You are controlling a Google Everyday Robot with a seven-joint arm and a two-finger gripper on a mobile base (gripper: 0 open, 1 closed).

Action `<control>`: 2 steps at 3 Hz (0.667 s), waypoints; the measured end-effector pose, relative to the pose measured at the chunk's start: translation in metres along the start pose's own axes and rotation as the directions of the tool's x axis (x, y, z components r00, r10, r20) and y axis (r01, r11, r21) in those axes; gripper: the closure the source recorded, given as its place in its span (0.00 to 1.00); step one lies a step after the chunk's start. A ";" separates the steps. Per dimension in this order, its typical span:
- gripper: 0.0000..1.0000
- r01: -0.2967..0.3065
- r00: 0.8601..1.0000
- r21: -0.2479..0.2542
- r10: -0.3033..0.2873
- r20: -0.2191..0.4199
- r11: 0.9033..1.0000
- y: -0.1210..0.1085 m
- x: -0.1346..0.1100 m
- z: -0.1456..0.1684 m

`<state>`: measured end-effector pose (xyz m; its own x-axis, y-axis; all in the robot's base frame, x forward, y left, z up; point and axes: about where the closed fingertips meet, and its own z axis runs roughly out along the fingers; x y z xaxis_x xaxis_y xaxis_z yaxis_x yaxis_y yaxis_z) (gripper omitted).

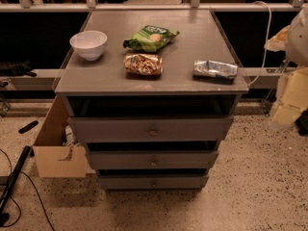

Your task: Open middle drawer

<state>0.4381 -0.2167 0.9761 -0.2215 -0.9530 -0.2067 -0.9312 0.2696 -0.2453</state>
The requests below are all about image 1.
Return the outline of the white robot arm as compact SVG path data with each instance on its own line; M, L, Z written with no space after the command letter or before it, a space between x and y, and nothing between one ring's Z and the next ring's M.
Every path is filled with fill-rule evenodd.
M308 109L308 7L303 7L289 26L268 39L265 48L284 51L286 60L297 65L296 70L280 76L276 101L270 110L270 126L285 129Z

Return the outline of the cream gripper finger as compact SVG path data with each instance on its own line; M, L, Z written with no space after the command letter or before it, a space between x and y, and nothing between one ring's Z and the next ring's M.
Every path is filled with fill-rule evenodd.
M308 68L283 73L270 110L272 128L288 128L308 109Z
M265 48L272 52L284 51L290 26L281 29L275 36L267 40Z

